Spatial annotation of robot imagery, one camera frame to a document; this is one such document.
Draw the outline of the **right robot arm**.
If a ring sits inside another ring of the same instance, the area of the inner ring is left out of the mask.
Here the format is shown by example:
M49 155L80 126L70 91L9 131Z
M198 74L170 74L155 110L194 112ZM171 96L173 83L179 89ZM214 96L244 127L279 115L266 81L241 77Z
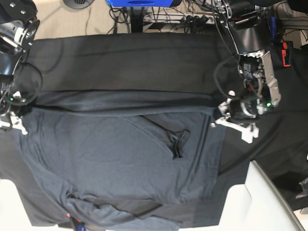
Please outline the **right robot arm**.
M39 28L37 7L32 0L2 0L0 2L0 129L28 132L19 115L21 107L32 103L38 96L43 77L37 67L27 62L30 48ZM38 73L38 87L29 98L20 91L12 92L16 83L15 72L30 67Z

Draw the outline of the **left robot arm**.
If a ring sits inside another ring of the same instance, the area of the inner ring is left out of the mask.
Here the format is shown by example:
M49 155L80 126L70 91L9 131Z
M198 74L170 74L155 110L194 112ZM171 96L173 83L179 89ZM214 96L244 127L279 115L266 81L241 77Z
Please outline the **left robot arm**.
M226 97L218 107L221 117L215 123L237 130L243 141L252 143L259 136L256 123L277 107L282 98L267 49L270 31L266 13L246 0L213 0L211 9L215 26L225 28L236 51L214 70L215 84ZM218 79L220 69L231 60L235 61L244 84L239 95L232 90L226 92Z

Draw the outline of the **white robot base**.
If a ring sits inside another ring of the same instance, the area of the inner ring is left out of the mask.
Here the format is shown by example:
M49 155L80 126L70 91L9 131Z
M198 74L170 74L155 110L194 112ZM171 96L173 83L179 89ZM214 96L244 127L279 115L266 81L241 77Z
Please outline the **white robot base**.
M227 193L220 231L303 231L293 210L256 161L249 164L244 184Z
M60 231L57 226L31 225L15 184L0 180L0 230L1 231Z

